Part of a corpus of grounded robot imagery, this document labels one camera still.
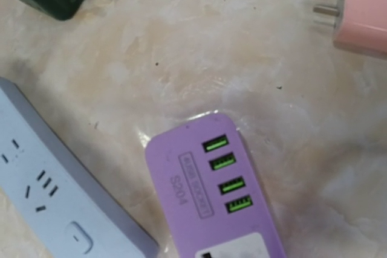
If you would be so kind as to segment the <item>purple power strip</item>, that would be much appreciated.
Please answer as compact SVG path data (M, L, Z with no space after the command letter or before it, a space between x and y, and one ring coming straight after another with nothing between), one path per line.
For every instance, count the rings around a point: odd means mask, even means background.
M153 137L145 157L180 257L285 257L250 156L226 114Z

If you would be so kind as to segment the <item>pink plug charger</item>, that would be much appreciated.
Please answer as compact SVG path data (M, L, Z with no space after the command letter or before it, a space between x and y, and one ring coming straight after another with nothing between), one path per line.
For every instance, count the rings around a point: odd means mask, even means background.
M315 13L335 18L336 48L386 58L386 0L336 0L335 6L316 4Z

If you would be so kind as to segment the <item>light blue power strip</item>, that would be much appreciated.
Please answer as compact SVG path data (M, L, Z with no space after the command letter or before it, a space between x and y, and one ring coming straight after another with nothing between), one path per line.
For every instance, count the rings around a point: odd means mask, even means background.
M1 187L54 257L156 257L158 245L1 79Z

